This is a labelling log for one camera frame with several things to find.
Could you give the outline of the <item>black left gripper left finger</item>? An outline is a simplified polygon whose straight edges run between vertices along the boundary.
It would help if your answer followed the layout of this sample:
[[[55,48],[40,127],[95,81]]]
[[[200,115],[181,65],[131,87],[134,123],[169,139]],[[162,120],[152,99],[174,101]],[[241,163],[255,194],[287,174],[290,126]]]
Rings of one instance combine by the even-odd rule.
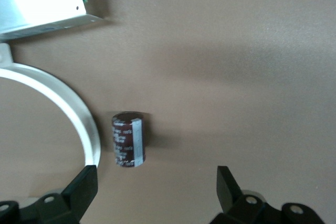
[[[21,208],[1,202],[1,223],[79,223],[98,192],[96,165],[87,165],[60,193],[50,193]]]

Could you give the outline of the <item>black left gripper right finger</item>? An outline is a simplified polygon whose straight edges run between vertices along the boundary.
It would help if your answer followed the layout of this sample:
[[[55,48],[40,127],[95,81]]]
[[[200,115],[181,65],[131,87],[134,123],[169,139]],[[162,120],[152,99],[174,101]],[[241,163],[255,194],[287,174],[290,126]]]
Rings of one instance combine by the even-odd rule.
[[[244,193],[227,166],[217,167],[216,192],[222,212],[211,223],[323,223],[310,207],[289,202],[280,210]]]

